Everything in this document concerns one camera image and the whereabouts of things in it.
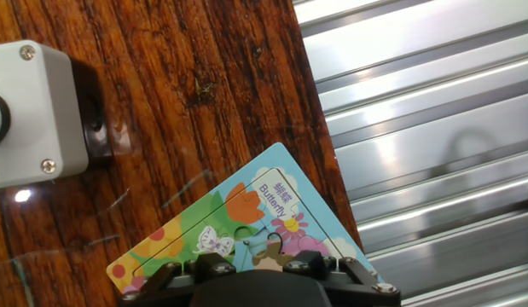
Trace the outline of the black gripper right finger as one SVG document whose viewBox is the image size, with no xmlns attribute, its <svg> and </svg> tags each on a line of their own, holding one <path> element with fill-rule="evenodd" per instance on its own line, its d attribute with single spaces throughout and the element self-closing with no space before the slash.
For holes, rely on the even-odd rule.
<svg viewBox="0 0 528 307">
<path fill-rule="evenodd" d="M 282 272 L 298 275 L 310 286 L 296 284 L 307 294 L 316 294 L 330 306 L 400 306 L 401 292 L 378 281 L 358 260 L 337 259 L 317 251 L 302 251 L 282 266 Z"/>
</svg>

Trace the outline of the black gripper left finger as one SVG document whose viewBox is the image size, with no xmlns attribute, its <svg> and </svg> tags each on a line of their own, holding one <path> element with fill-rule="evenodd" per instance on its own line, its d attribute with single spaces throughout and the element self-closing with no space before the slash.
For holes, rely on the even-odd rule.
<svg viewBox="0 0 528 307">
<path fill-rule="evenodd" d="M 195 291 L 204 282 L 235 273 L 235 266 L 215 252 L 199 255 L 183 264 L 169 262 L 147 277 L 139 290 L 123 294 L 119 306 L 189 306 Z"/>
</svg>

